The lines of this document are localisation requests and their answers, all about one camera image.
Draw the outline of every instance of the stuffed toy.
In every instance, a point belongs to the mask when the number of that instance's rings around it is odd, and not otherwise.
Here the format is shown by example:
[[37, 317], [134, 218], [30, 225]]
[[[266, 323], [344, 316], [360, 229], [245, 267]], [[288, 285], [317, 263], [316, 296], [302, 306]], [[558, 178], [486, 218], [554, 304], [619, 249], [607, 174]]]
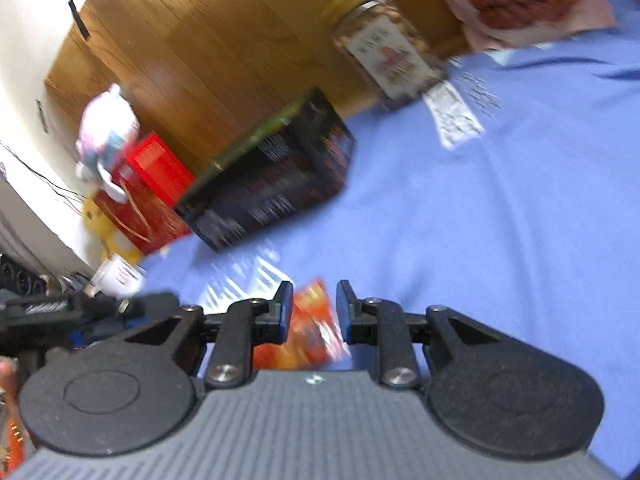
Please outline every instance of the stuffed toy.
[[124, 204], [127, 195], [111, 181], [111, 173], [137, 140], [140, 123], [131, 106], [112, 84], [108, 92], [92, 99], [84, 109], [76, 150], [80, 161], [76, 175], [84, 182], [95, 182], [109, 197]]
[[142, 252], [117, 229], [116, 225], [91, 198], [84, 201], [82, 223], [89, 232], [100, 238], [102, 242], [100, 259], [102, 261], [108, 260], [114, 253], [122, 256], [131, 265], [135, 265], [142, 259]]

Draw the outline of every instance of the yellow plush toy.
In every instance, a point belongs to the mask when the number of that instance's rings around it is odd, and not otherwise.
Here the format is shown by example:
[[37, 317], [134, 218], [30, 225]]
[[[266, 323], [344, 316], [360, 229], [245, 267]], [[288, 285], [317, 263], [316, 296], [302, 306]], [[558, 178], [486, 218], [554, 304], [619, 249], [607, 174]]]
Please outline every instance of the yellow plush toy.
[[122, 256], [132, 265], [142, 259], [142, 252], [116, 228], [116, 225], [95, 205], [91, 198], [84, 200], [82, 223], [84, 223], [89, 232], [100, 238], [102, 242], [102, 261], [108, 260], [114, 253]]

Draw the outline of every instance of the glass jar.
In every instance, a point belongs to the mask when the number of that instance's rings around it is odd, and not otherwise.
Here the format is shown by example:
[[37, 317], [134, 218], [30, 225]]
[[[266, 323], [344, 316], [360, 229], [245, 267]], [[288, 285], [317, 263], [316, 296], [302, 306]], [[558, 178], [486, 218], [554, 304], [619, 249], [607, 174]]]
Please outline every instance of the glass jar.
[[446, 77], [445, 63], [392, 0], [334, 0], [322, 20], [385, 108], [412, 101]]

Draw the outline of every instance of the red box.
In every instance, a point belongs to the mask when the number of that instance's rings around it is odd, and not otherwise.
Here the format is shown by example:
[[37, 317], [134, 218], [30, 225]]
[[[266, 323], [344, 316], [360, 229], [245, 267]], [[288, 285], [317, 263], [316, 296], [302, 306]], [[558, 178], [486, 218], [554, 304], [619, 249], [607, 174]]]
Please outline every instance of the red box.
[[143, 254], [191, 232], [172, 208], [193, 182], [193, 175], [158, 134], [137, 143], [112, 179], [127, 193], [127, 202], [120, 204], [102, 190], [94, 202]]

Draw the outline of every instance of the black cable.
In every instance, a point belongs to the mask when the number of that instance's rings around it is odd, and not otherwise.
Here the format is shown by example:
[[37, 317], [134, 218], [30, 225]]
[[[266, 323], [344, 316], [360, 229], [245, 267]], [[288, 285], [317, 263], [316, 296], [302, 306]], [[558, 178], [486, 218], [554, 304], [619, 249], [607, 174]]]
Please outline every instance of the black cable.
[[74, 210], [74, 212], [78, 213], [80, 216], [82, 216], [82, 211], [80, 211], [79, 207], [74, 204], [73, 202], [71, 202], [71, 200], [69, 199], [68, 196], [63, 195], [62, 193], [57, 192], [55, 189], [52, 189], [52, 191], [58, 195], [60, 198], [64, 198], [65, 201], [63, 202], [64, 204], [68, 205], [71, 209]]
[[57, 189], [55, 189], [55, 188], [53, 188], [53, 187], [51, 188], [51, 190], [52, 190], [56, 195], [61, 196], [62, 198], [65, 198], [66, 200], [69, 200], [69, 201], [73, 200], [73, 201], [74, 201], [74, 202], [73, 202], [73, 204], [74, 204], [74, 206], [76, 206], [76, 207], [81, 206], [81, 205], [84, 203], [82, 200], [80, 200], [80, 199], [79, 199], [78, 197], [76, 197], [76, 196], [69, 196], [69, 195], [65, 195], [65, 194], [63, 194], [63, 193], [60, 193]]
[[74, 198], [74, 199], [78, 200], [79, 202], [82, 202], [82, 200], [86, 199], [86, 197], [84, 195], [82, 195], [82, 194], [80, 194], [80, 193], [78, 193], [76, 191], [73, 191], [73, 190], [69, 189], [68, 187], [62, 187], [62, 186], [58, 186], [58, 184], [54, 184], [46, 176], [44, 176], [43, 174], [37, 172], [31, 166], [29, 166], [26, 162], [24, 162], [20, 158], [20, 156], [18, 156], [17, 153], [15, 153], [14, 150], [9, 148], [4, 142], [0, 142], [0, 146], [2, 146], [5, 150], [7, 150], [9, 153], [11, 153], [11, 155], [13, 155], [15, 157], [15, 159], [18, 162], [20, 162], [25, 168], [27, 168], [27, 170], [31, 171], [31, 173], [33, 173], [34, 175], [38, 176], [41, 180], [44, 180], [51, 187], [57, 188], [60, 191], [65, 191], [65, 192], [71, 193], [73, 195], [73, 197], [68, 197], [68, 198]]

